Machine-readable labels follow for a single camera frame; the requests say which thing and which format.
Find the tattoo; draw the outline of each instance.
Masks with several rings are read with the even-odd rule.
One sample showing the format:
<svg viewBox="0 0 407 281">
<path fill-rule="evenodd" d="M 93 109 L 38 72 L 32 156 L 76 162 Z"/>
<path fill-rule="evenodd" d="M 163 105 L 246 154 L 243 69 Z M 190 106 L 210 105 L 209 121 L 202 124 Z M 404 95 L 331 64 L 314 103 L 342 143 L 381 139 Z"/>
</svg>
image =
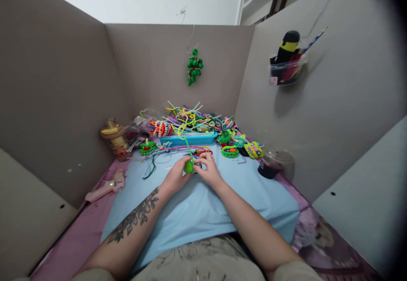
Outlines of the tattoo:
<svg viewBox="0 0 407 281">
<path fill-rule="evenodd" d="M 158 197 L 154 197 L 158 193 L 158 187 L 156 187 L 149 196 L 146 197 L 132 212 L 124 218 L 124 220 L 112 231 L 109 236 L 109 241 L 107 244 L 116 241 L 120 242 L 121 239 L 124 239 L 124 232 L 127 231 L 127 236 L 130 235 L 133 230 L 133 226 L 137 226 L 139 223 L 142 226 L 148 221 L 147 213 L 151 209 L 155 208 L 154 202 L 158 201 Z"/>
</svg>

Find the gray partition wall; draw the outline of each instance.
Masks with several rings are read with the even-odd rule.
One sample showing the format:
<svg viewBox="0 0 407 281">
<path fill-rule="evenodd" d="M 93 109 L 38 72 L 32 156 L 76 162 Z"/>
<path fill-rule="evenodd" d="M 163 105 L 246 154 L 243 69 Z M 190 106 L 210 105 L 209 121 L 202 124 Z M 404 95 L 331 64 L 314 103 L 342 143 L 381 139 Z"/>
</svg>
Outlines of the gray partition wall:
<svg viewBox="0 0 407 281">
<path fill-rule="evenodd" d="M 64 0 L 0 13 L 0 147 L 78 207 L 114 160 L 98 130 L 132 119 L 106 28 Z"/>
<path fill-rule="evenodd" d="M 310 42 L 303 79 L 268 85 L 284 34 Z M 389 0 L 299 0 L 247 26 L 107 24 L 63 0 L 0 0 L 0 147 L 78 207 L 114 157 L 98 130 L 141 109 L 236 113 L 251 140 L 289 150 L 313 201 L 406 113 L 403 50 Z M 188 87 L 189 50 L 202 76 Z"/>
<path fill-rule="evenodd" d="M 169 100 L 232 116 L 254 27 L 106 24 L 132 111 L 165 110 Z M 187 45 L 198 45 L 202 75 L 188 87 Z"/>
<path fill-rule="evenodd" d="M 307 52 L 303 79 L 295 86 L 268 85 L 269 56 L 284 34 L 307 36 L 327 1 L 298 0 L 256 26 L 236 111 L 251 140 L 294 155 L 293 183 L 310 201 L 390 130 L 407 106 L 403 36 L 390 0 L 330 0 L 304 40 L 329 26 Z"/>
</svg>

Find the blue plastic tray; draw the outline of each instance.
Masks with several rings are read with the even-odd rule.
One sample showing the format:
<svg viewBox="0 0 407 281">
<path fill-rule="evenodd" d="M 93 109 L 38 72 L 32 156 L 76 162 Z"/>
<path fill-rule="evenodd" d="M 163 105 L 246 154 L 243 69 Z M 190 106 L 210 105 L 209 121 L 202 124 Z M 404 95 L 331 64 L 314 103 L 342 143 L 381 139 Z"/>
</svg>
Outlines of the blue plastic tray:
<svg viewBox="0 0 407 281">
<path fill-rule="evenodd" d="M 195 136 L 187 136 L 188 144 L 189 145 L 211 145 L 213 142 L 215 142 L 215 138 L 217 137 L 216 132 L 212 132 L 212 135 L 208 135 L 208 134 L 202 134 L 202 135 L 197 134 Z M 171 141 L 172 142 L 171 146 L 187 145 L 185 140 L 181 140 L 178 137 L 178 135 L 161 137 L 159 139 L 161 141 L 161 144 L 163 144 L 164 142 Z"/>
</svg>

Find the pink glue gun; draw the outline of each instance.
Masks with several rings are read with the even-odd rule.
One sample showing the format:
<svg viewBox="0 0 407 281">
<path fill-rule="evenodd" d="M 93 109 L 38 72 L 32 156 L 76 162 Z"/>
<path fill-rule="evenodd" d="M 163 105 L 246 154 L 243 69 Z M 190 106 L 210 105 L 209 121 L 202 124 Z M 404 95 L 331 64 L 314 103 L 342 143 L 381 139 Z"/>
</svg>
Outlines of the pink glue gun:
<svg viewBox="0 0 407 281">
<path fill-rule="evenodd" d="M 109 192 L 113 191 L 115 193 L 118 193 L 119 190 L 123 188 L 124 188 L 124 173 L 122 169 L 118 169 L 116 173 L 113 175 L 111 181 L 107 181 L 105 186 L 103 186 L 102 188 L 86 194 L 85 200 L 90 203 L 93 203 L 102 196 L 108 194 Z"/>
</svg>

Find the light blue sheet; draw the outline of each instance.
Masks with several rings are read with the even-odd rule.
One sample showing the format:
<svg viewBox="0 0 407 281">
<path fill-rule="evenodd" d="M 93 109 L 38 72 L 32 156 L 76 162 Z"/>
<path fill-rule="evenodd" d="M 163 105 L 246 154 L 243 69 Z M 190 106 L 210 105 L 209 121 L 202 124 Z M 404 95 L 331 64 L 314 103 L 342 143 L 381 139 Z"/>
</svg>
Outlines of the light blue sheet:
<svg viewBox="0 0 407 281">
<path fill-rule="evenodd" d="M 239 156 L 223 157 L 220 147 L 211 150 L 224 180 L 251 204 L 287 241 L 291 242 L 299 218 L 298 204 L 278 182 L 262 177 L 257 172 L 259 163 Z M 185 153 L 174 152 L 156 157 L 157 168 L 146 180 L 146 162 L 133 159 L 125 178 L 125 188 L 114 201 L 100 242 L 142 201 L 160 185 L 171 167 Z M 151 262 L 171 248 L 219 234 L 236 231 L 226 210 L 198 174 L 194 174 L 185 187 L 174 195 L 163 208 L 132 272 Z"/>
</svg>

